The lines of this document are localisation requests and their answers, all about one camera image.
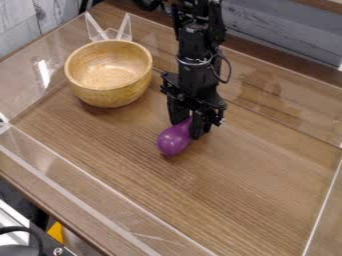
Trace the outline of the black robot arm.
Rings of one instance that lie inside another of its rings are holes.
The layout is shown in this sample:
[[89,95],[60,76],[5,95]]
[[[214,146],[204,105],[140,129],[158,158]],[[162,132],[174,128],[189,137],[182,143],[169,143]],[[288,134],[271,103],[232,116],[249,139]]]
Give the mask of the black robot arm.
[[186,119],[189,137],[197,140],[210,126],[220,126],[227,103],[217,93],[221,62],[231,66],[220,45],[225,41],[227,28],[221,15],[221,0],[133,0],[145,11],[160,8],[172,17],[174,37],[178,43],[177,72],[162,72],[160,91],[166,96],[166,108],[172,125]]

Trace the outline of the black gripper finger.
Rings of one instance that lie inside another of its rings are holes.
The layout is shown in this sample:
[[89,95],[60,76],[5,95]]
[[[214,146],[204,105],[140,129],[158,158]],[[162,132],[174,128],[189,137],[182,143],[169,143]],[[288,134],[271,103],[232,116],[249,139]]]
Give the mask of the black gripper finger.
[[189,118],[189,108],[185,102],[181,102],[170,97],[166,98],[166,108],[169,122],[172,125],[178,124]]
[[189,126],[189,135],[193,140],[197,140],[209,132],[212,125],[212,111],[194,110],[192,112],[192,122]]

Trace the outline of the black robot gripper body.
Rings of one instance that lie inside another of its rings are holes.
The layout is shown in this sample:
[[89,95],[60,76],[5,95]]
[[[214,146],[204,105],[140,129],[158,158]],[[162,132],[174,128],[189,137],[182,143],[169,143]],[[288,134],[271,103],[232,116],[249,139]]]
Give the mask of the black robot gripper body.
[[228,82],[228,79],[220,77],[221,62],[227,62],[227,59],[221,56],[206,56],[201,59],[177,56],[176,61],[177,72],[161,73],[160,91],[166,98],[185,102],[189,112],[212,111],[212,124],[218,126],[227,105],[216,87]]

